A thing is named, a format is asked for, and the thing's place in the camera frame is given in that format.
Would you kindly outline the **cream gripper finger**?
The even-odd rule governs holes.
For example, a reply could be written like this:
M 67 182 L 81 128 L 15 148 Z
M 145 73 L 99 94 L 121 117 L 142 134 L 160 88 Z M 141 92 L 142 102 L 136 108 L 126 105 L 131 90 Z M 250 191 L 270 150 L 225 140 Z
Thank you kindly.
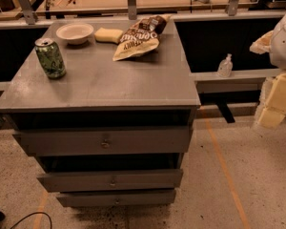
M 267 77 L 255 110 L 255 125 L 274 129 L 286 117 L 286 72 Z

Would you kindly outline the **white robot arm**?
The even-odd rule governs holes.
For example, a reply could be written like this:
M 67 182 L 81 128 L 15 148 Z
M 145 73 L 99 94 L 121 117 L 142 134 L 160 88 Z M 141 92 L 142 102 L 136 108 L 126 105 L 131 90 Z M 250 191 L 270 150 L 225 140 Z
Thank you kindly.
M 260 104 L 255 112 L 255 121 L 264 128 L 276 128 L 286 116 L 286 14 L 268 31 L 258 38 L 250 51 L 267 52 L 272 65 L 283 70 L 274 79 L 266 79 L 260 94 Z

